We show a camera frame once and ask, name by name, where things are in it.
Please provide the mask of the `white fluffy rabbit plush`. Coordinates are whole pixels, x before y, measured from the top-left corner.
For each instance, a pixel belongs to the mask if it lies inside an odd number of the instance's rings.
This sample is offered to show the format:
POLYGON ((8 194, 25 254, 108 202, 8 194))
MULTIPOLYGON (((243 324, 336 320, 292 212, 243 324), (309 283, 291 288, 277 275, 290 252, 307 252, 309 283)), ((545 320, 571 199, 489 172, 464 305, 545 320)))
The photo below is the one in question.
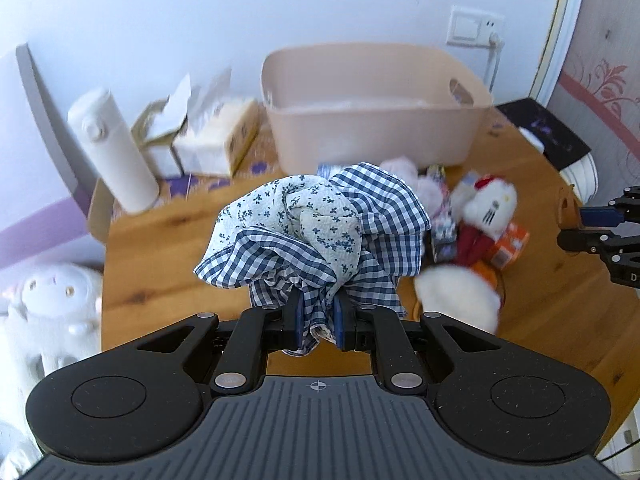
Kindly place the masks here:
POLYGON ((494 334, 498 330, 501 298, 488 281, 464 266, 430 266, 413 280, 424 312, 439 312, 494 334))

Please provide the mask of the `blue checkered floral cloth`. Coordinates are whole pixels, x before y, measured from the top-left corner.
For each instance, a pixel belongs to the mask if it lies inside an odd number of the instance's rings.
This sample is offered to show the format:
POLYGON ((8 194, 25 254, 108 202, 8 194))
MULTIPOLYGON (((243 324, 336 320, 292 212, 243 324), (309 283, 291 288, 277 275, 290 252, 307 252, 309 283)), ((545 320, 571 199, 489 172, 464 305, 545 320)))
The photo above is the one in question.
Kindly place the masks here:
POLYGON ((306 356, 335 341, 339 292, 406 317, 398 282, 419 273, 430 227, 413 189, 368 162, 329 178, 296 174, 222 208, 194 273, 210 286, 248 287, 254 308, 282 307, 299 290, 302 339, 290 352, 306 356))

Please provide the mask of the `orange medicine bottle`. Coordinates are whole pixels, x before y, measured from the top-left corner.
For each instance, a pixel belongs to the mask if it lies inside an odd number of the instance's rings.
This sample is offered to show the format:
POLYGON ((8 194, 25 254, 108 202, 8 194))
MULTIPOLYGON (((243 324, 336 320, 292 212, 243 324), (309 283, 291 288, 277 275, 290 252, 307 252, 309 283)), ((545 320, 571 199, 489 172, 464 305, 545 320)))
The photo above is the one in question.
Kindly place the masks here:
POLYGON ((506 232, 471 269, 495 290, 499 288, 501 272, 522 254, 529 240, 529 232, 515 222, 510 222, 506 232))

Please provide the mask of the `dark cartoon sticker box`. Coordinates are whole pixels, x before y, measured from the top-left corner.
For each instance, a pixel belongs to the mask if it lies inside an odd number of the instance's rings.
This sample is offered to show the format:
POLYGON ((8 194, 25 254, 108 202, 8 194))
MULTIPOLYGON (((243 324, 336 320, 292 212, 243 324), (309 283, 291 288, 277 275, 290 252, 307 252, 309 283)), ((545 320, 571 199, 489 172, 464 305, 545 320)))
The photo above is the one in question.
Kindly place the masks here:
POLYGON ((431 218, 432 251, 434 263, 445 263, 457 258, 457 225, 451 212, 450 193, 443 166, 432 165, 426 170, 428 182, 439 192, 428 210, 431 218))

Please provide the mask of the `white cat plush red dress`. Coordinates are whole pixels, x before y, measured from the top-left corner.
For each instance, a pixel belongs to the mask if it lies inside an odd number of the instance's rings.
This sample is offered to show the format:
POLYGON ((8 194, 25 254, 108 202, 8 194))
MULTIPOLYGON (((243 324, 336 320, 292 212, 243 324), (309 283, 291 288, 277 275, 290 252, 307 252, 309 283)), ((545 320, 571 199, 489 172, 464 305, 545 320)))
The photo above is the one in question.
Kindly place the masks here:
POLYGON ((506 232, 518 206, 515 186, 503 178, 481 177, 474 191, 462 206, 456 257, 459 266, 472 266, 484 258, 506 232))

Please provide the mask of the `pale pink plush towel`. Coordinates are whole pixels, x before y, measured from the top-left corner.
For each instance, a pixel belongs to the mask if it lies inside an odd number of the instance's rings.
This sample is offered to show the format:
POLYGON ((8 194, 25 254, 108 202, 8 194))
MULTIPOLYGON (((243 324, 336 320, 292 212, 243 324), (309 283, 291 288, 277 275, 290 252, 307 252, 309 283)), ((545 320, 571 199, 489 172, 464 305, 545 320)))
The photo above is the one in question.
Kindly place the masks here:
POLYGON ((422 206, 430 217, 437 216, 444 210, 446 190, 442 181, 434 177, 421 176, 418 167, 407 157, 387 159, 380 167, 401 178, 416 193, 422 206))

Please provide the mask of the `black mouse pad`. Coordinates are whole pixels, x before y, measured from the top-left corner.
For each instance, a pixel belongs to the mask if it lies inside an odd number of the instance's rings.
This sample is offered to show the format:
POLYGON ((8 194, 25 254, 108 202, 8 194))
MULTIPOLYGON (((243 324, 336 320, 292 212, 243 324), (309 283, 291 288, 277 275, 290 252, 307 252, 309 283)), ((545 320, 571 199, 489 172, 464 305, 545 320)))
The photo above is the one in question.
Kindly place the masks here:
POLYGON ((591 152, 576 133, 532 98, 499 104, 497 110, 541 143, 542 154, 556 170, 573 165, 591 152))

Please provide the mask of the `white yellow tissue box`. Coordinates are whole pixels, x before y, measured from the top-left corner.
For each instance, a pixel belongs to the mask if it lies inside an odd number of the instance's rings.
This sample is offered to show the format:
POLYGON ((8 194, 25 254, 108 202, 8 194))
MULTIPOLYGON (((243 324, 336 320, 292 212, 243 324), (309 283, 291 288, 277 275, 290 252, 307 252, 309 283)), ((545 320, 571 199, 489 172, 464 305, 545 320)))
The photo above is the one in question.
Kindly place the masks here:
POLYGON ((172 141, 185 174, 232 177, 259 131, 258 101, 235 96, 231 76, 226 67, 192 87, 186 124, 172 141))

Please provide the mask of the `white plush toy on floor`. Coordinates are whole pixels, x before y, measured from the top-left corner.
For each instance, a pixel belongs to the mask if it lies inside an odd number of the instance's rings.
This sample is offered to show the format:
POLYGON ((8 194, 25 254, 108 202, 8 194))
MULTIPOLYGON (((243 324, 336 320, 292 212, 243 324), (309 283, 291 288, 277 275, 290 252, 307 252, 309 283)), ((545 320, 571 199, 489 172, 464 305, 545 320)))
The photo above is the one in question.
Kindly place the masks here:
POLYGON ((40 266, 8 287, 1 313, 1 477, 41 458, 26 401, 46 376, 101 350, 102 274, 73 263, 40 266))

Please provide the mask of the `olive tissue box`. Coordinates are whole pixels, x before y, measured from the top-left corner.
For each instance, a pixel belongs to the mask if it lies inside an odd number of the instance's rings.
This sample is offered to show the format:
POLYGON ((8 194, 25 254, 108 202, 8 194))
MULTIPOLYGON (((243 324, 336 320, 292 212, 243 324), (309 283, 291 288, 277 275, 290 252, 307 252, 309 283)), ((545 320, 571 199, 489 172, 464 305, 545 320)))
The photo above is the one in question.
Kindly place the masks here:
POLYGON ((152 174, 159 179, 175 179, 183 175, 172 144, 186 124, 191 93, 191 77, 186 74, 170 96, 145 107, 131 128, 134 142, 152 174))

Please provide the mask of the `beige plastic storage basket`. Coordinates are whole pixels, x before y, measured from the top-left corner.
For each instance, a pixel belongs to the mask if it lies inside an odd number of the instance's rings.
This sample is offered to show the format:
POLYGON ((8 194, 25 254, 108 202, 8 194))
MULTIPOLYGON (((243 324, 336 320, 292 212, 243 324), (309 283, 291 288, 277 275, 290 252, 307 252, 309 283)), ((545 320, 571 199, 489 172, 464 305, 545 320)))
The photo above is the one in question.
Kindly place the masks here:
POLYGON ((264 59, 260 83, 287 174, 400 156, 460 165, 494 104, 472 70, 418 44, 285 48, 264 59))

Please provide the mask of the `white thermos bottle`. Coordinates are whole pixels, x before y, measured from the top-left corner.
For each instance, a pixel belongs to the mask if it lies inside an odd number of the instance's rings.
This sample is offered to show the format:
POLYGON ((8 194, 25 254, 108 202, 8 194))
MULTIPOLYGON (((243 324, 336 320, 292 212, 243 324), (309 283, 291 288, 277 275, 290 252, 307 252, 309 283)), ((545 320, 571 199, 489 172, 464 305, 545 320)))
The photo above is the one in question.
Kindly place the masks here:
POLYGON ((102 88, 86 92, 70 107, 66 120, 122 209, 128 214, 150 209, 160 195, 160 186, 111 92, 102 88))

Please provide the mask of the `white wall socket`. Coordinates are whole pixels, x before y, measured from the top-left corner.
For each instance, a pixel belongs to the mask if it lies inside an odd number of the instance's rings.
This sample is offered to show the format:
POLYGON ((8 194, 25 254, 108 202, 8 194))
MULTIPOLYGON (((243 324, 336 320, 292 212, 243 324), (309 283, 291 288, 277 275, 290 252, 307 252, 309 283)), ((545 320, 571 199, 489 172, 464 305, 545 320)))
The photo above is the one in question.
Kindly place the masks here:
POLYGON ((450 11, 446 44, 450 46, 490 49, 502 39, 502 14, 453 6, 450 11))

